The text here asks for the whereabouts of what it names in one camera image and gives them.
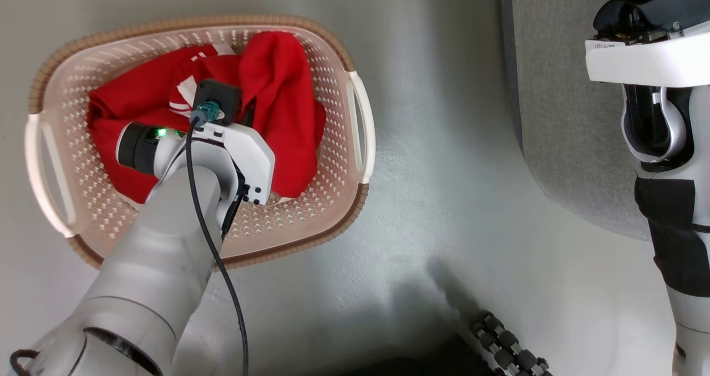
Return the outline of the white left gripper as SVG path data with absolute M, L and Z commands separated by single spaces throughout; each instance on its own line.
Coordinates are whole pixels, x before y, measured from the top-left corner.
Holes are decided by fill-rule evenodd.
M 197 128 L 192 140 L 217 143 L 226 150 L 236 167 L 244 175 L 250 189 L 247 196 L 256 205 L 264 205 L 271 196 L 276 156 L 255 129 L 241 124 L 221 126 L 208 123 Z

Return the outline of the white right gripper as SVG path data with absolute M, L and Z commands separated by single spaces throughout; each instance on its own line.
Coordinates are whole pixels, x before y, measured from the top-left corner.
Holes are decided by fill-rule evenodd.
M 688 88 L 709 83 L 709 25 L 664 42 L 623 45 L 586 40 L 586 69 L 594 82 Z

